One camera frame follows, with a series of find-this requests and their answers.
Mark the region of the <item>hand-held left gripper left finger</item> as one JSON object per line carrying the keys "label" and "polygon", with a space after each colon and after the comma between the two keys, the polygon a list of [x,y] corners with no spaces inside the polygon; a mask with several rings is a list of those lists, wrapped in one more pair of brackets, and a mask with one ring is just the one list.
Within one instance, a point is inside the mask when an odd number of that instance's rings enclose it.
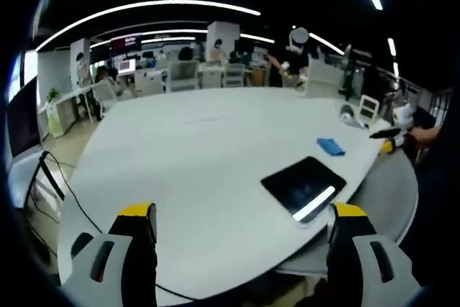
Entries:
{"label": "hand-held left gripper left finger", "polygon": [[156,306],[156,243],[156,205],[125,208],[108,232],[74,241],[64,294],[74,306]]}

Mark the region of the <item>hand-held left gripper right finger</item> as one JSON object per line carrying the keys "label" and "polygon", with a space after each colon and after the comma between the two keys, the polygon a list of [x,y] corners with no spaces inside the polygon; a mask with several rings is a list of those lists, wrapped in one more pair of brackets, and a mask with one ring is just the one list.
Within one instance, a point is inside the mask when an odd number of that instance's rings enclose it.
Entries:
{"label": "hand-held left gripper right finger", "polygon": [[422,290],[412,262],[368,215],[348,203],[328,205],[326,258],[332,306],[409,306]]}

